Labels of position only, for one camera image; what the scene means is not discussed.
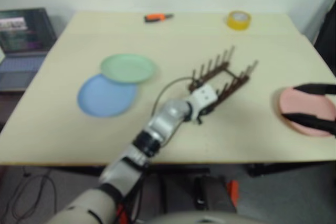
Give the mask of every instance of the table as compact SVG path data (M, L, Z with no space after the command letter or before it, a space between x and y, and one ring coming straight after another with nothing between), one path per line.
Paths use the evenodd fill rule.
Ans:
M333 74L285 14L252 14L246 31L226 27L221 13L177 13L144 24L143 14L79 12L25 92L0 135L0 164L105 165L116 159L150 118L157 94L170 81L236 46L230 70L259 60L251 80L203 118L186 123L154 162L159 164L306 162L336 159L334 137L308 137L277 116L279 91L307 82L334 82ZM100 62L136 53L158 66L121 116L94 118L77 106L81 85ZM223 75L221 85L230 77ZM187 95L186 85L167 99Z

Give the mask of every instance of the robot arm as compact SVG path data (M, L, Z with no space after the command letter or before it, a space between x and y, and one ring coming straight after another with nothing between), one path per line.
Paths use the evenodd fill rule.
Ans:
M118 204L179 125L186 120L196 120L201 110L216 100L214 89L205 84L184 100L167 102L117 161L105 168L99 178L100 185L84 192L48 224L110 224Z

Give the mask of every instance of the laptop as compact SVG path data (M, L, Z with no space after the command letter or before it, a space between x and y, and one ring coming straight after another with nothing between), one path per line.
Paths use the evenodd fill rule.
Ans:
M44 8L0 11L0 92L25 91L56 40Z

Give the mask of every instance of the orange part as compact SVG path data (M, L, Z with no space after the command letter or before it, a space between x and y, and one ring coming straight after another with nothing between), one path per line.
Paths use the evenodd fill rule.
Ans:
M124 211L124 207L119 205L117 215L120 215L119 224L129 224L126 212Z
M146 18L149 20L153 20L153 19L165 20L166 19L163 13L150 14L150 15L147 15Z
M236 180L231 180L226 184L227 192L232 200L233 205L237 208L239 199L239 183Z

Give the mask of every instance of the blue plate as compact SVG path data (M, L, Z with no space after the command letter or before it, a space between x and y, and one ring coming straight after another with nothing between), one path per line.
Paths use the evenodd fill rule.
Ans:
M115 82L98 74L80 88L77 102L79 107L89 115L115 116L132 105L137 90L136 84Z

